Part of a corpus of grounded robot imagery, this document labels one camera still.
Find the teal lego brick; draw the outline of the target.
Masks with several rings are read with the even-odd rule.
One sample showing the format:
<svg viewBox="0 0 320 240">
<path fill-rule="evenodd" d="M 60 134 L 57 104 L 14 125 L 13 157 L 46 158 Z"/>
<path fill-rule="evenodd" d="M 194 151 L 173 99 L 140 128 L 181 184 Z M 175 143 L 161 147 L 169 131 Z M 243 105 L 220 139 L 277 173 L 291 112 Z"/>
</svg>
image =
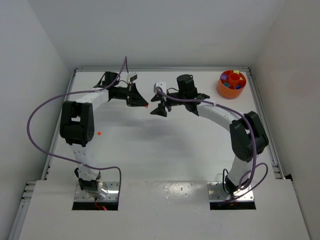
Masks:
<svg viewBox="0 0 320 240">
<path fill-rule="evenodd" d="M 227 82 L 225 82 L 223 85 L 224 85 L 225 87 L 227 87 L 227 88 L 230 87 L 230 85 L 229 85 Z"/>
</svg>

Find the purple lego brick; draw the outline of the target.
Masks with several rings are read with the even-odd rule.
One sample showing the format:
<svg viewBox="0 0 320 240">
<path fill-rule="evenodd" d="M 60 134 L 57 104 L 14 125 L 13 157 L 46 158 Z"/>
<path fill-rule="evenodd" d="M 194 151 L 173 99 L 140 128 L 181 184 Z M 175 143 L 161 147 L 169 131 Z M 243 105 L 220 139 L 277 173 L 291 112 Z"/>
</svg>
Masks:
<svg viewBox="0 0 320 240">
<path fill-rule="evenodd" d="M 228 74 L 223 73 L 223 74 L 220 76 L 220 79 L 221 79 L 221 80 L 227 80 L 227 79 L 228 79 Z"/>
</svg>

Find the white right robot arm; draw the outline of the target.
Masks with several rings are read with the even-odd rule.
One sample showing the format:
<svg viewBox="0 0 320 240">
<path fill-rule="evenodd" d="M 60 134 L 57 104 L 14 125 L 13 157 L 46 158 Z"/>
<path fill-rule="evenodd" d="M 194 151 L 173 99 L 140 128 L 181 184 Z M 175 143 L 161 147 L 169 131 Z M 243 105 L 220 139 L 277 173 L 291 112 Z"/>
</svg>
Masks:
<svg viewBox="0 0 320 240">
<path fill-rule="evenodd" d="M 198 92 L 193 76 L 183 74 L 177 78 L 178 90 L 170 93 L 165 82 L 154 84 L 152 102 L 158 106 L 151 114 L 166 117 L 174 106 L 184 106 L 190 113 L 205 118 L 227 130 L 230 134 L 234 160 L 231 169 L 223 177 L 222 189 L 232 196 L 251 184 L 257 158 L 269 145 L 269 139 L 260 117 L 254 111 L 240 113 L 216 103 L 209 95 Z"/>
</svg>

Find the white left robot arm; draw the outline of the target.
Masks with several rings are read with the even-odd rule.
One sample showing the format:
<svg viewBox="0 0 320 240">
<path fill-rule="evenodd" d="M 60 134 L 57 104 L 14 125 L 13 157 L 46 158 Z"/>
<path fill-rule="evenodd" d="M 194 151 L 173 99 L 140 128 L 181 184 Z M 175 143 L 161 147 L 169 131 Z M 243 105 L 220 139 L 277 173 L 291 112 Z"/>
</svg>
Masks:
<svg viewBox="0 0 320 240">
<path fill-rule="evenodd" d="M 94 111 L 112 99 L 124 100 L 129 107 L 147 107 L 148 102 L 138 92 L 136 72 L 129 72 L 126 76 L 126 86 L 118 86 L 120 77 L 115 72 L 105 72 L 99 82 L 81 98 L 62 104 L 59 133 L 65 139 L 74 153 L 78 167 L 75 175 L 80 189 L 96 199 L 102 198 L 105 191 L 101 171 L 97 167 L 89 167 L 94 152 L 90 141 L 96 134 Z"/>
</svg>

